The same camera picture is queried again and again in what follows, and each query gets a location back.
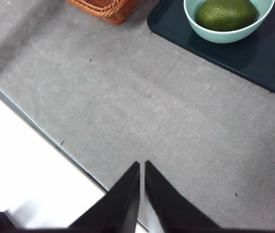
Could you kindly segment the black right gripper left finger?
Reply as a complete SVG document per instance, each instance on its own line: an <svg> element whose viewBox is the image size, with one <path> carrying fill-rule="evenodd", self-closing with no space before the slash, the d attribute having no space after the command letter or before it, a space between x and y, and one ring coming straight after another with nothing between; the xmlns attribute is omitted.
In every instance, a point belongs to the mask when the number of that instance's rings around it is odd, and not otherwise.
<svg viewBox="0 0 275 233"><path fill-rule="evenodd" d="M140 164L134 162L114 186L75 220L74 233L133 233L140 202Z"/></svg>

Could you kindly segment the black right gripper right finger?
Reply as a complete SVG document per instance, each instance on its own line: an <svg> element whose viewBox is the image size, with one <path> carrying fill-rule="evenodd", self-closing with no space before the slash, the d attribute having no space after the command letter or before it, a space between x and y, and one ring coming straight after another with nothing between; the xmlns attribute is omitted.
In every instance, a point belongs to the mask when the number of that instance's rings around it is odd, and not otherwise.
<svg viewBox="0 0 275 233"><path fill-rule="evenodd" d="M221 227L186 200L150 162L145 162L145 190L166 233L211 233Z"/></svg>

